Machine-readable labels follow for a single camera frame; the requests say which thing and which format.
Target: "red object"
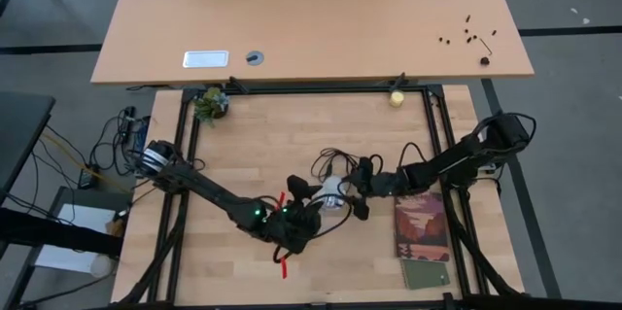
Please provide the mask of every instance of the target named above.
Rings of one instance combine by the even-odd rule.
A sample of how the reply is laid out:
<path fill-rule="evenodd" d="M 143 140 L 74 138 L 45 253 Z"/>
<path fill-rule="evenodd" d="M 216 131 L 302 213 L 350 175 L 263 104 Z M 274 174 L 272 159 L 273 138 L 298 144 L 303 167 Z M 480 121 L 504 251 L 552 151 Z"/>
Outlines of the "red object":
<path fill-rule="evenodd" d="M 281 276 L 284 280 L 288 278 L 288 265 L 285 262 L 285 257 L 281 258 Z"/>
<path fill-rule="evenodd" d="M 285 202 L 285 193 L 283 191 L 281 191 L 281 198 L 279 198 L 279 206 L 276 207 L 277 210 L 281 209 L 281 207 L 283 207 L 283 202 Z"/>

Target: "white object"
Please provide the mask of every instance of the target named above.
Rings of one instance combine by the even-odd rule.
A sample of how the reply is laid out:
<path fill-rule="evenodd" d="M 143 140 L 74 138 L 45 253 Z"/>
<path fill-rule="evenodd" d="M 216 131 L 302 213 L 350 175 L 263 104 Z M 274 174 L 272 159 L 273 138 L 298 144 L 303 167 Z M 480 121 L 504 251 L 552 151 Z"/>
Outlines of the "white object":
<path fill-rule="evenodd" d="M 73 224 L 106 233 L 106 223 L 111 221 L 114 216 L 115 212 L 111 210 L 76 206 L 76 218 Z M 71 222 L 73 218 L 71 204 L 63 204 L 58 217 Z M 41 249 L 35 266 L 90 273 L 91 265 L 96 258 L 96 253 L 80 253 L 66 248 L 46 245 Z"/>
<path fill-rule="evenodd" d="M 95 278 L 102 278 L 110 275 L 113 271 L 113 262 L 104 255 L 97 255 L 90 265 L 90 274 Z"/>
<path fill-rule="evenodd" d="M 335 175 L 331 175 L 327 177 L 326 180 L 322 183 L 322 189 L 320 189 L 315 195 L 320 196 L 322 194 L 339 194 L 343 195 L 345 192 L 339 191 L 339 186 L 341 185 L 341 191 L 344 191 L 343 185 L 341 183 L 341 178 Z M 324 209 L 339 209 L 343 207 L 343 200 L 337 197 L 325 197 L 322 198 L 324 205 L 322 208 Z"/>
<path fill-rule="evenodd" d="M 184 68 L 216 68 L 226 67 L 229 63 L 229 52 L 204 51 L 186 52 Z"/>

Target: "wooden table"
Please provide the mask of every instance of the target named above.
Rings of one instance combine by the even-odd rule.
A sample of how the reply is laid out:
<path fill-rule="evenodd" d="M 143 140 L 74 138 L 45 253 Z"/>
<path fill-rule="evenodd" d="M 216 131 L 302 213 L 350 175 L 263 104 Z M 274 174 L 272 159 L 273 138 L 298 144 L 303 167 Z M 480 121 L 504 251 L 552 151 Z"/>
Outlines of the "wooden table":
<path fill-rule="evenodd" d="M 229 62 L 186 69 L 187 51 L 228 51 Z M 249 65 L 251 51 L 265 61 Z M 483 56 L 489 66 L 480 65 Z M 373 80 L 402 72 L 534 74 L 505 0 L 119 0 L 92 81 Z"/>
<path fill-rule="evenodd" d="M 444 92 L 455 136 L 460 138 L 477 124 L 468 88 L 445 86 Z M 181 95 L 173 90 L 157 93 L 149 139 L 173 141 Z M 217 121 L 216 128 L 201 126 L 196 157 L 207 163 L 205 175 L 237 194 L 278 196 L 291 174 L 312 180 L 309 169 L 322 148 L 378 153 L 391 168 L 408 141 L 419 144 L 426 157 L 432 156 L 421 94 L 408 93 L 398 109 L 380 93 L 245 95 L 231 97 L 229 114 Z M 408 154 L 405 160 L 418 157 Z M 148 185 L 137 189 L 136 196 L 148 189 Z M 481 250 L 510 286 L 522 290 L 494 184 L 480 181 L 470 192 Z M 113 300 L 128 293 L 153 257 L 162 199 L 161 192 L 154 192 L 132 207 Z M 369 203 L 368 221 L 352 219 L 312 241 L 303 254 L 289 259 L 289 277 L 282 280 L 280 267 L 271 261 L 273 245 L 250 238 L 220 209 L 191 195 L 176 304 L 430 300 L 441 299 L 445 292 L 460 297 L 453 260 L 447 263 L 449 285 L 405 288 L 394 248 L 393 200 L 373 198 Z M 323 217 L 323 225 L 340 219 Z M 466 264 L 475 290 L 468 253 Z M 167 269 L 163 268 L 162 280 L 167 280 Z M 160 283 L 160 296 L 165 294 L 165 283 Z"/>

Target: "wooden tabletop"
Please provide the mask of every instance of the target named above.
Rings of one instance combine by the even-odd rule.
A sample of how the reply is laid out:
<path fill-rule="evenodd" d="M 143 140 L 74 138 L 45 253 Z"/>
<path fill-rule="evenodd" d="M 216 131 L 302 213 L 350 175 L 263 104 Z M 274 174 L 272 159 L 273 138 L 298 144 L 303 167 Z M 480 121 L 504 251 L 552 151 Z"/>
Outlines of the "wooden tabletop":
<path fill-rule="evenodd" d="M 227 51 L 228 65 L 186 69 L 188 51 Z M 252 51 L 263 53 L 261 65 L 247 63 Z M 490 65 L 480 64 L 483 56 Z M 402 72 L 534 74 L 505 0 L 119 0 L 91 81 L 364 80 Z"/>
<path fill-rule="evenodd" d="M 460 138 L 477 123 L 468 88 L 444 88 L 454 132 Z M 173 140 L 180 100 L 181 91 L 156 95 L 149 139 Z M 189 133 L 190 118 L 184 147 Z M 390 107 L 387 95 L 380 93 L 246 95 L 231 97 L 229 114 L 217 121 L 216 128 L 201 126 L 196 156 L 207 163 L 204 175 L 236 194 L 278 197 L 291 174 L 315 183 L 309 170 L 323 148 L 358 155 L 378 153 L 385 167 L 391 168 L 408 141 L 419 144 L 426 157 L 432 156 L 418 93 L 408 93 L 398 109 Z M 408 154 L 405 160 L 418 157 Z M 137 189 L 136 195 L 147 189 L 148 185 Z M 521 290 L 494 184 L 480 181 L 470 192 L 483 253 L 508 284 Z M 163 194 L 156 191 L 132 207 L 113 300 L 127 294 L 154 255 L 162 199 Z M 449 285 L 406 289 L 395 253 L 393 200 L 373 198 L 369 204 L 368 221 L 352 219 L 309 243 L 303 254 L 288 260 L 289 276 L 283 280 L 280 267 L 271 260 L 274 245 L 249 237 L 223 211 L 191 195 L 176 304 L 431 300 L 441 299 L 445 292 L 460 297 L 453 260 L 446 263 Z M 324 215 L 323 226 L 337 223 L 342 214 Z M 469 258 L 466 264 L 475 290 Z M 162 280 L 167 280 L 167 267 L 162 274 Z M 160 295 L 165 294 L 165 283 Z"/>

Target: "black metal frame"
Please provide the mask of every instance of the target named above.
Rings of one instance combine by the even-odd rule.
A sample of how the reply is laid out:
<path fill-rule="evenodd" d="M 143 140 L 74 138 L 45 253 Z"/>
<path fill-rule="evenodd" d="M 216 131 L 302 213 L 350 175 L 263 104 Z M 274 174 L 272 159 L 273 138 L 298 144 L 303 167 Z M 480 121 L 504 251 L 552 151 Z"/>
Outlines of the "black metal frame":
<path fill-rule="evenodd" d="M 241 86 L 235 79 L 231 79 L 232 83 L 226 84 L 223 87 L 223 91 L 228 95 L 266 95 L 266 94 L 310 94 L 310 93 L 353 93 L 353 92 L 389 92 L 392 87 L 395 87 L 396 82 L 380 82 L 380 83 L 357 83 L 357 82 L 325 82 L 325 83 L 280 83 L 275 84 L 253 84 Z M 432 96 L 435 96 L 438 100 L 438 107 L 440 111 L 440 117 L 445 127 L 445 133 L 447 135 L 448 144 L 455 143 L 453 133 L 451 132 L 451 122 L 445 103 L 444 94 L 442 92 L 442 86 L 417 86 L 416 83 L 410 85 L 408 81 L 397 80 L 400 84 L 399 89 L 404 92 L 421 92 L 424 100 L 424 109 L 426 112 L 426 118 L 432 138 L 432 146 L 434 154 L 437 155 L 441 152 L 440 139 L 435 123 L 435 116 L 432 109 Z M 184 129 L 186 126 L 187 112 L 190 102 L 194 97 L 201 96 L 203 90 L 185 89 L 182 96 L 182 105 L 180 108 L 179 121 L 177 123 L 177 130 L 175 136 L 175 145 L 181 150 L 181 143 L 184 136 Z M 194 160 L 196 151 L 196 142 L 198 139 L 199 121 L 194 118 L 192 121 L 192 128 L 190 131 L 190 141 L 187 159 Z M 474 223 L 468 200 L 465 199 L 464 194 L 460 194 L 461 208 L 463 211 L 463 218 L 466 222 L 466 231 L 474 239 L 477 240 L 476 231 L 474 229 Z M 164 205 L 162 207 L 162 215 L 160 217 L 159 231 L 157 237 L 157 244 L 155 251 L 157 252 L 166 237 L 168 231 L 168 222 L 170 220 L 170 213 L 172 208 L 172 196 L 166 195 L 164 198 Z M 188 211 L 188 195 L 182 195 L 182 199 L 179 205 L 179 214 L 185 215 Z M 467 267 L 463 255 L 462 244 L 458 239 L 456 233 L 451 231 L 451 243 L 454 253 L 454 262 L 456 263 L 456 270 L 458 274 L 458 282 L 460 285 L 460 291 L 463 297 L 471 295 L 470 287 L 468 284 Z M 175 294 L 177 288 L 177 279 L 179 276 L 179 268 L 181 263 L 181 250 L 183 240 L 180 239 L 174 246 L 173 258 L 171 261 L 171 271 L 169 274 L 169 284 L 166 292 L 165 300 L 171 303 L 175 302 Z M 477 284 L 479 290 L 483 294 L 488 294 L 488 285 L 486 279 L 481 272 L 479 266 L 473 263 L 473 268 L 476 272 Z M 147 301 L 157 301 L 157 289 L 159 284 L 159 272 L 156 279 L 152 282 Z M 264 305 L 244 305 L 244 306 L 221 306 L 221 305 L 206 305 L 206 306 L 184 306 L 176 307 L 177 309 L 310 309 L 310 308 L 328 308 L 331 309 L 433 309 L 433 308 L 449 308 L 449 302 L 459 304 L 460 302 L 454 302 L 451 298 L 451 294 L 447 294 L 443 300 L 431 300 L 431 301 L 396 301 L 396 302 L 371 302 L 371 303 L 332 303 L 332 304 L 264 304 Z"/>

